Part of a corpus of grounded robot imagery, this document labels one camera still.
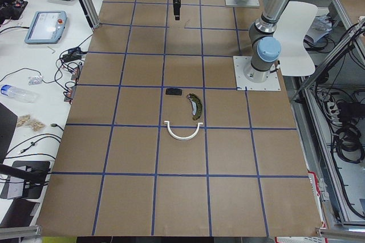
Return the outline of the black brake pad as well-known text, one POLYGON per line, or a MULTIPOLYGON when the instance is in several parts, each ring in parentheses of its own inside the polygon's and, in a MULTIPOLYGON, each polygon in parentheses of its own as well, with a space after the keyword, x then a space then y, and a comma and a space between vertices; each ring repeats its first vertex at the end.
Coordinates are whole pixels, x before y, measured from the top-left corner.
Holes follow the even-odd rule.
POLYGON ((165 90, 166 95, 181 96, 182 93, 183 91, 180 88, 167 88, 165 90))

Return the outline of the green brake shoe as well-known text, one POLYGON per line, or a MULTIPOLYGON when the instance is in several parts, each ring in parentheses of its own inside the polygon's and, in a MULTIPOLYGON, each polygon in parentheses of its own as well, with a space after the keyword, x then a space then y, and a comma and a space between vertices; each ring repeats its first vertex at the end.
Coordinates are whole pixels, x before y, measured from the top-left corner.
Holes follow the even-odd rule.
POLYGON ((192 105, 193 120, 198 120, 202 115, 202 102, 201 102, 200 98, 196 94, 193 94, 193 93, 189 93, 186 97, 192 105))

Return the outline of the black usb hub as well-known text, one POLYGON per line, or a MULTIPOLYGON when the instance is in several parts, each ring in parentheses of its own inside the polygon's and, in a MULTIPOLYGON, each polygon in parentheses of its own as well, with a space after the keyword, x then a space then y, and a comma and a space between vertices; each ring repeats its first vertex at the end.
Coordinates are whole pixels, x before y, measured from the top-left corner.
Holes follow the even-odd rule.
POLYGON ((61 59, 63 62, 72 62, 75 60, 81 60, 82 56, 84 55, 84 52, 80 49, 72 49, 68 50, 66 54, 63 54, 61 59))

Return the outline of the near blue teach pendant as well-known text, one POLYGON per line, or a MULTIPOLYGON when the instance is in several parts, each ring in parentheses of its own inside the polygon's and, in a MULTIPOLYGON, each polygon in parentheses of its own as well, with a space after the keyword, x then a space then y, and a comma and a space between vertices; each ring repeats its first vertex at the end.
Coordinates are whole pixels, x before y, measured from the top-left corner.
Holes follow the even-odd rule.
POLYGON ((27 44, 56 44, 67 22, 65 11, 37 11, 25 37, 27 44))

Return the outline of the white plastic chair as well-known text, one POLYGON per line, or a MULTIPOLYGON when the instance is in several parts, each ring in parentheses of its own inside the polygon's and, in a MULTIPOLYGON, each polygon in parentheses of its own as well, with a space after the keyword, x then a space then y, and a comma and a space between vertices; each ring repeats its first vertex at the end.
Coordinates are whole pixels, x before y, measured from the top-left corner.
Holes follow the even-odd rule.
POLYGON ((279 56, 283 76, 309 76, 315 65, 303 45, 318 8, 306 2, 290 1, 282 13, 274 37, 281 44, 279 56))

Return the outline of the silver blister pack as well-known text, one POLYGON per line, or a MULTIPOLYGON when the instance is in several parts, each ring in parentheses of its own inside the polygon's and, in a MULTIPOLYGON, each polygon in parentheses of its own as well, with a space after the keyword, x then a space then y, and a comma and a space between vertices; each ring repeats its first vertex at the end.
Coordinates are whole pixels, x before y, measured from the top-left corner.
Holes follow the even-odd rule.
POLYGON ((29 83, 30 86, 37 85, 37 84, 42 84, 43 83, 43 76, 41 76, 41 75, 30 76, 28 78, 28 83, 29 83))

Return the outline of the clear plastic water bottle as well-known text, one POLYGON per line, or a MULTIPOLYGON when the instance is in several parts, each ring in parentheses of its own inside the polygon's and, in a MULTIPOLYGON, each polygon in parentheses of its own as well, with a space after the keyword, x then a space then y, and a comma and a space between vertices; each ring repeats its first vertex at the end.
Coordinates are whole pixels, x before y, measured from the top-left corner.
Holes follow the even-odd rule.
POLYGON ((33 103, 38 98, 38 94, 34 92, 11 86, 9 84, 1 85, 1 94, 5 97, 24 103, 33 103))

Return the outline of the bag of wooden pieces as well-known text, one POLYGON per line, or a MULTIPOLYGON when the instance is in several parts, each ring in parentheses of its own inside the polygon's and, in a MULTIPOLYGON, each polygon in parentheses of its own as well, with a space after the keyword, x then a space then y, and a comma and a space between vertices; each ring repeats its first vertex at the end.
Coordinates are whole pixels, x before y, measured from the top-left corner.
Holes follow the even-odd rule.
POLYGON ((23 115, 18 117, 16 127, 27 127, 31 128, 34 132, 38 132, 44 129, 45 124, 32 118, 31 115, 23 115))

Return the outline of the white curved plastic bracket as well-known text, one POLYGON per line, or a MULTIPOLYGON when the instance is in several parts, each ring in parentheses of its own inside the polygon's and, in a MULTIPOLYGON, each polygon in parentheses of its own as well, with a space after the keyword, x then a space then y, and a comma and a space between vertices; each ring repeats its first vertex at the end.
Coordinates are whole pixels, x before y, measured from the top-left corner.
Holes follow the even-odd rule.
POLYGON ((185 129, 185 128, 171 127, 171 123, 169 120, 165 120, 163 123, 166 126, 167 132, 170 135, 170 137, 178 141, 189 141, 194 139, 200 132, 200 129, 204 126, 203 122, 198 122, 194 129, 193 128, 185 129))

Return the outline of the aluminium cage frame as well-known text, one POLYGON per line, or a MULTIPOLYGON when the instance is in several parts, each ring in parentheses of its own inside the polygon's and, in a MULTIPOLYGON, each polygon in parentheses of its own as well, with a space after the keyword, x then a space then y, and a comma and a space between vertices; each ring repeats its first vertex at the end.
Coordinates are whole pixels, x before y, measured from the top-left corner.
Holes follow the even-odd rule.
POLYGON ((332 228, 364 231, 364 0, 312 3, 332 29, 306 42, 311 76, 293 79, 291 99, 323 213, 332 228))

